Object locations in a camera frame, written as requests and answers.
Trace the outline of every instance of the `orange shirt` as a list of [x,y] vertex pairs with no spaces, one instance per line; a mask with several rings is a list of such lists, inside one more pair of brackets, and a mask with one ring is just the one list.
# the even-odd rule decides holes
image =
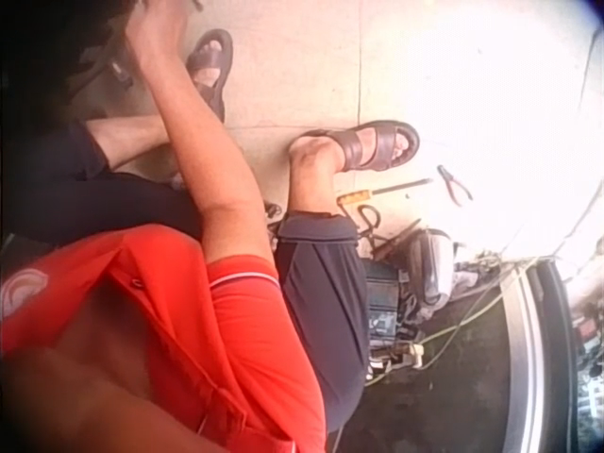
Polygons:
[[155,332],[147,371],[177,420],[231,451],[324,450],[321,392],[275,267],[251,256],[206,266],[198,242],[165,226],[99,234],[9,278],[3,352],[52,346],[101,277]]

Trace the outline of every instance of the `tiled floor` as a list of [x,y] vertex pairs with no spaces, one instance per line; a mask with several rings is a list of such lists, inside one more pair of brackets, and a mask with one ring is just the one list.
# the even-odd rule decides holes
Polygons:
[[[265,197],[286,203],[287,144],[312,127],[375,119],[414,125],[410,164],[339,176],[340,193],[433,177],[382,195],[381,233],[415,218],[477,247],[547,253],[577,218],[604,168],[601,44],[580,115],[580,82],[596,19],[563,0],[206,0],[193,12],[183,57],[213,27],[230,31],[235,62],[226,125]],[[108,77],[74,111],[109,115],[154,109],[137,81],[127,93]],[[464,209],[436,173],[444,164],[474,193]],[[163,164],[152,163],[161,167]],[[143,163],[135,169],[149,168]],[[550,227],[544,234],[542,229]]]

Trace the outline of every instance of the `foot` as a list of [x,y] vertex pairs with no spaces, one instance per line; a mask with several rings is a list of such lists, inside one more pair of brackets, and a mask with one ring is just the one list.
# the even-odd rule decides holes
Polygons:
[[[362,144],[361,165],[367,163],[376,151],[376,130],[367,127],[355,132]],[[396,134],[392,160],[400,158],[410,148],[409,141],[402,134]],[[343,170],[345,159],[342,147],[330,137],[300,137],[290,147],[290,159],[320,159],[329,162],[334,173]]]
[[[210,41],[201,48],[201,53],[210,52],[211,50],[223,50],[222,45],[218,41]],[[220,68],[203,68],[192,74],[193,83],[195,85],[205,85],[212,88],[218,77],[220,76]]]

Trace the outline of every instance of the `red-handled pliers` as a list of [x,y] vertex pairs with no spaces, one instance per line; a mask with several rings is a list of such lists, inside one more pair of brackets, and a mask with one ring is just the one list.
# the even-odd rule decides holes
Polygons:
[[474,200],[472,193],[467,189],[467,187],[465,187],[453,175],[451,175],[443,165],[439,165],[436,167],[436,169],[445,180],[446,189],[448,190],[449,196],[451,197],[451,200],[453,200],[453,203],[461,208],[465,204],[465,201]]

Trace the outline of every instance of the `black pants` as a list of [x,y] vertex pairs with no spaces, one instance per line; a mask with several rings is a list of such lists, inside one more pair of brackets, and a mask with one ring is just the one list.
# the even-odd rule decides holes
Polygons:
[[[186,192],[112,173],[79,123],[8,151],[3,229],[59,246],[149,223],[200,238],[199,214]],[[369,357],[357,230],[342,216],[297,213],[283,222],[278,238],[281,287],[321,386],[332,431],[357,407]]]

